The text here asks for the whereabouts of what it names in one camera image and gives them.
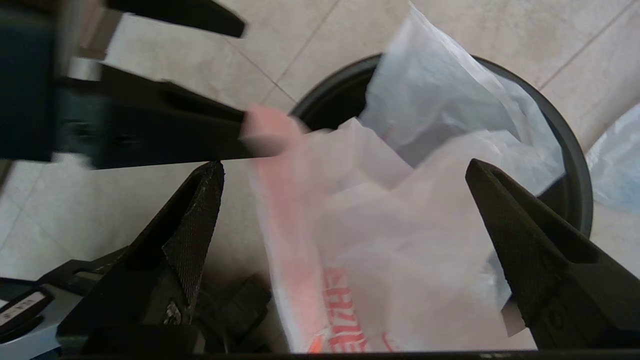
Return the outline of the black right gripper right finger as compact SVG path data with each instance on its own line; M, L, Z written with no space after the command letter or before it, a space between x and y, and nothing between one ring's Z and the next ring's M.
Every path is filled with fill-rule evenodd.
M493 164L465 180L539 350L639 349L637 276Z

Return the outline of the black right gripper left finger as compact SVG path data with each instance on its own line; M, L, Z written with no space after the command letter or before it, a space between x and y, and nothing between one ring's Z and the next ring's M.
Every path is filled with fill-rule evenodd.
M62 353L80 353L91 335L111 326L190 323L224 182L220 162L190 173L58 325Z

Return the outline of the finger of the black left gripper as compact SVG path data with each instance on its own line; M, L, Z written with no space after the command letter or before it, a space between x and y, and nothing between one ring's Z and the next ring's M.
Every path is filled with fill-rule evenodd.
M242 38L246 22L214 0L106 0L112 10L181 27Z
M262 158L281 151L272 141L263 150L242 141L246 111L168 80L103 66L98 89L96 169Z

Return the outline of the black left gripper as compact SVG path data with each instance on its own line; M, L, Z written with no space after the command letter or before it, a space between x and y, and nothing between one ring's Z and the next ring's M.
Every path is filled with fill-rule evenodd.
M51 162L55 153L98 155L102 139L99 76L69 75L72 57L52 3L1 4L0 155Z

